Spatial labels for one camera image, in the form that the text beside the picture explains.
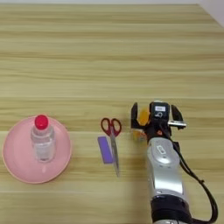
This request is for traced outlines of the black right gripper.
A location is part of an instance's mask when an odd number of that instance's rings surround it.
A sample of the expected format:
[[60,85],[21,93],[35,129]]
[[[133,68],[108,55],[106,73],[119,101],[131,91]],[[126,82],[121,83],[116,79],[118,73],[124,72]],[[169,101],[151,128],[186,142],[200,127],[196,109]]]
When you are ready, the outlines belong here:
[[[130,127],[132,129],[143,130],[144,125],[141,125],[137,120],[138,106],[135,102],[131,108],[130,114]],[[145,127],[145,134],[147,136],[147,141],[150,141],[155,137],[162,137],[165,139],[170,139],[172,137],[171,127],[176,127],[178,129],[184,129],[186,123],[184,122],[183,116],[174,105],[171,106],[172,119],[168,122],[165,119],[160,118],[150,118],[149,124]]]

